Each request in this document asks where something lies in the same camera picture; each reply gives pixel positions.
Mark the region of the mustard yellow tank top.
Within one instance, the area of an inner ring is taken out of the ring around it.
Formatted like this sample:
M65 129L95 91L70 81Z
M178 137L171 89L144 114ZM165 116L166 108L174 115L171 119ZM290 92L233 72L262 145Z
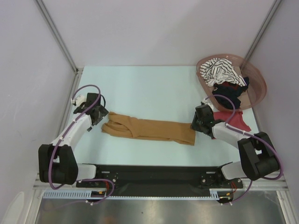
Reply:
M108 122L102 132L114 137L138 140L174 141L183 145L195 145L196 133L189 123L138 119L114 112L108 114Z

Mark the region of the red tank top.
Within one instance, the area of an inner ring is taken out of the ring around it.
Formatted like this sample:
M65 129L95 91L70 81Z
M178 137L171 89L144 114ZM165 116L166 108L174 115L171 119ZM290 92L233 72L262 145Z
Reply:
M226 121L231 115L232 115L231 112L224 112L224 111L214 112L214 119L215 120L221 119L223 121ZM243 116L242 111L235 112L235 114L229 120L228 123L233 127L250 132L251 128L244 122L242 116Z

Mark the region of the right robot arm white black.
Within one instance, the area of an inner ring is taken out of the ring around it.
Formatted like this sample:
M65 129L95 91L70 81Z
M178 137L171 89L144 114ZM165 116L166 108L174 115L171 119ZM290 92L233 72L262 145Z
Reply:
M252 181L269 179L268 175L276 171L280 171L276 179L281 177L281 162L265 132L250 134L221 119L215 120L212 108L205 104L195 108L191 129L238 149L240 161L223 165L221 172L215 176L220 187L227 187L237 177L246 177Z

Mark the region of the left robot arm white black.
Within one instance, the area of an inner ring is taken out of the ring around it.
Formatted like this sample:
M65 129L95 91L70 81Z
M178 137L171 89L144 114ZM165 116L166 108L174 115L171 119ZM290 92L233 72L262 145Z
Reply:
M106 99L97 93L80 95L72 100L75 105L70 124L50 144L42 144L38 149L39 179L53 184L72 185L86 179L92 186L103 182L103 174L95 165L78 164L74 149L84 133L92 130L108 115Z

